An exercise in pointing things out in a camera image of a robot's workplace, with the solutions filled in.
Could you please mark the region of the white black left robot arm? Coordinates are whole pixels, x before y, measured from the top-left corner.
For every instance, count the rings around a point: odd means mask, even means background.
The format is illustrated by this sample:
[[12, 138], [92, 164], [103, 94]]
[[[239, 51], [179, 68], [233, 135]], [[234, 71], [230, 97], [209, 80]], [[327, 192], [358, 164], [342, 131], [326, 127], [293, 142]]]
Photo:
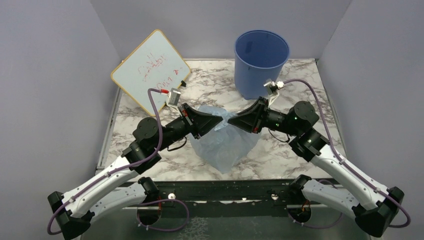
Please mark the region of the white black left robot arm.
[[110, 166], [71, 191], [56, 191], [48, 196], [64, 239], [71, 240], [86, 231], [89, 208], [95, 201], [152, 168], [161, 159], [160, 151], [189, 134], [199, 139], [223, 120], [221, 116], [197, 111], [186, 103], [177, 109], [180, 116], [165, 126], [158, 118], [142, 119], [133, 132], [135, 140]]

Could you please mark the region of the blue plastic trash bin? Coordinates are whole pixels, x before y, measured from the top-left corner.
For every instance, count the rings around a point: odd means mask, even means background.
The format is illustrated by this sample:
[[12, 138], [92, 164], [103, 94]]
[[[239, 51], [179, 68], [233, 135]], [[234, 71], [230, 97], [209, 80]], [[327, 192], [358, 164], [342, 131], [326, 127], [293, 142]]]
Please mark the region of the blue plastic trash bin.
[[234, 84], [246, 100], [267, 95], [264, 84], [275, 81], [288, 61], [291, 50], [287, 41], [268, 30], [250, 30], [234, 43]]

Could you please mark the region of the black metal mounting rail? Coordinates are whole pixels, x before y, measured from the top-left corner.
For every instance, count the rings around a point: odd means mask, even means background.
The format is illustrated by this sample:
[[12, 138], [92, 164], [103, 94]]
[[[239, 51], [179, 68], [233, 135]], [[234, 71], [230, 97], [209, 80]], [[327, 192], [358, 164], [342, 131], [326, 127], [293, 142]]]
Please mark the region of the black metal mounting rail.
[[138, 206], [139, 217], [230, 218], [287, 217], [288, 209], [300, 209], [306, 199], [290, 189], [292, 179], [156, 181], [157, 199]]

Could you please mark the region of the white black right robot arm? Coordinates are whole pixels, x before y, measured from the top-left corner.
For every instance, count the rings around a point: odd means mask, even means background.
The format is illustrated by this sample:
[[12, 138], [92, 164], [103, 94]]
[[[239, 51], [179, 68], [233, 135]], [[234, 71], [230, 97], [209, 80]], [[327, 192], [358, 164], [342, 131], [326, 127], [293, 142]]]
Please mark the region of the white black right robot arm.
[[296, 204], [306, 201], [324, 204], [352, 218], [368, 235], [381, 237], [399, 212], [404, 192], [376, 182], [333, 151], [329, 140], [313, 128], [318, 120], [308, 101], [297, 102], [284, 114], [270, 109], [269, 101], [260, 97], [228, 123], [248, 133], [258, 134], [268, 128], [293, 136], [289, 142], [292, 151], [327, 172], [346, 190], [326, 186], [301, 174], [289, 185], [289, 199]]

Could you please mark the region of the light blue trash bag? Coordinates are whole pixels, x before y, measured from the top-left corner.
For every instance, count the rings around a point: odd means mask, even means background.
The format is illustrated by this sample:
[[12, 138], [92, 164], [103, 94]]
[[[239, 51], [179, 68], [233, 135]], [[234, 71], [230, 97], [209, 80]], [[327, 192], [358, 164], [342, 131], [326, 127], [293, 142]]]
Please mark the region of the light blue trash bag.
[[201, 159], [226, 174], [257, 145], [261, 135], [229, 124], [228, 119], [236, 114], [224, 108], [201, 105], [197, 110], [220, 116], [223, 120], [199, 139], [189, 135], [190, 144]]

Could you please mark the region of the yellow-framed whiteboard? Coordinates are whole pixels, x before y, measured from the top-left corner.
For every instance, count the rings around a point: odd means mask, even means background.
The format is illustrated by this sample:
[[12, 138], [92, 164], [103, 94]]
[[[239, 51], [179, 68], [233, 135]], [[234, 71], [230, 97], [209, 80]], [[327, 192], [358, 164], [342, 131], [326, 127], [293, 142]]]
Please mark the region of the yellow-framed whiteboard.
[[191, 74], [191, 69], [180, 53], [159, 30], [154, 30], [110, 74], [115, 82], [148, 115], [154, 109], [148, 89], [179, 88]]

